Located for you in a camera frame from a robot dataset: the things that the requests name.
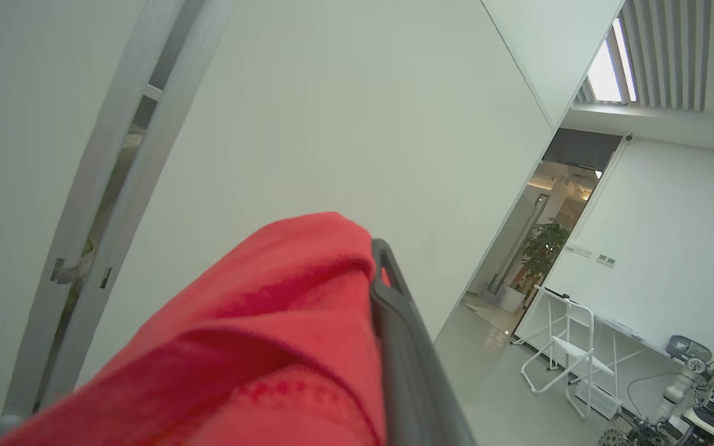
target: skylight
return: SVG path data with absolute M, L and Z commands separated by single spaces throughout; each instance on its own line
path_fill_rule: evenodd
M 594 90 L 597 101 L 621 102 L 619 82 L 615 78 L 613 62 L 610 60 L 610 50 L 607 49 L 607 40 L 602 43 L 600 51 L 589 68 L 589 82 Z
M 627 91 L 630 92 L 630 101 L 635 102 L 638 98 L 635 96 L 635 85 L 632 84 L 632 68 L 630 68 L 630 58 L 627 57 L 627 43 L 624 42 L 624 33 L 621 32 L 621 20 L 618 18 L 613 20 L 613 33 L 615 34 L 615 41 L 619 44 L 621 66 L 624 69 L 624 80 L 627 81 Z

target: white table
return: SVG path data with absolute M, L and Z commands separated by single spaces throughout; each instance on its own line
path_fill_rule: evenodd
M 539 333 L 544 332 L 544 330 L 547 330 L 549 328 L 550 330 L 550 337 L 553 336 L 552 333 L 552 327 L 553 325 L 557 324 L 560 321 L 563 321 L 563 319 L 566 319 L 566 316 L 559 317 L 555 321 L 552 320 L 552 300 L 555 299 L 556 301 L 563 302 L 564 305 L 566 305 L 566 300 L 556 294 L 553 291 L 547 290 L 547 288 L 544 288 L 543 286 L 539 285 L 534 285 L 537 290 L 539 290 L 539 293 L 544 293 L 546 296 L 550 297 L 547 300 L 547 321 L 549 322 L 547 325 L 544 325 L 544 327 L 539 328 L 535 332 L 519 338 L 517 341 L 512 342 L 513 345 L 521 345 L 524 344 L 525 341 L 528 339 L 531 339 L 534 336 L 539 335 Z M 620 398 L 619 396 L 619 364 L 623 361 L 626 361 L 627 359 L 633 358 L 634 356 L 640 355 L 643 353 L 643 351 L 649 349 L 649 350 L 654 350 L 657 353 L 660 353 L 663 356 L 666 356 L 667 358 L 671 358 L 671 355 L 669 355 L 665 350 L 663 350 L 660 347 L 655 346 L 651 342 L 646 341 L 643 339 L 641 336 L 638 336 L 637 333 L 635 333 L 634 330 L 632 330 L 629 327 L 626 327 L 626 325 L 620 324 L 617 321 L 614 321 L 613 319 L 609 317 L 604 317 L 600 316 L 599 314 L 594 314 L 594 319 L 596 319 L 598 322 L 600 322 L 603 325 L 606 325 L 607 327 L 611 328 L 613 330 L 613 362 L 611 364 L 608 364 L 608 367 L 613 368 L 613 373 L 614 373 L 614 379 L 615 379 L 615 397 Z M 637 342 L 638 344 L 643 345 L 643 348 L 638 350 L 637 352 L 631 353 L 627 356 L 624 356 L 623 358 L 619 358 L 618 356 L 618 349 L 617 349 L 617 344 L 615 343 L 615 336 L 617 333 L 621 333 L 623 336 L 629 337 L 633 341 Z M 553 370 L 558 367 L 558 362 L 555 362 L 555 358 L 553 358 L 552 355 L 552 347 L 550 347 L 550 370 Z M 575 384 L 579 383 L 582 381 L 584 378 L 586 378 L 587 375 L 583 376 L 578 376 L 578 378 L 573 379 L 572 381 L 569 381 L 569 384 Z

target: chair backrest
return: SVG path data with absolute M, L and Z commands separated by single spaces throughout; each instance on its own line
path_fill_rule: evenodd
M 578 305 L 572 301 L 567 302 L 566 316 L 570 320 L 588 327 L 592 332 L 594 331 L 594 313 L 583 305 Z

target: tiled floor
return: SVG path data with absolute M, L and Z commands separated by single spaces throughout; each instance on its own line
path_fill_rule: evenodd
M 460 304 L 434 342 L 478 444 L 595 445 L 601 432 L 611 426 L 610 421 L 596 412 L 582 421 L 564 397 L 564 383 L 533 395 L 519 374 L 533 352 L 509 345 L 509 340 L 503 331 Z M 538 359 L 527 368 L 538 387 L 558 373 L 548 372 L 546 366 L 545 359 Z

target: red cloth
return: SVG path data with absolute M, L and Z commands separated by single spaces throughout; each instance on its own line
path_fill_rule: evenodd
M 374 268 L 338 214 L 272 223 L 0 444 L 385 444 Z

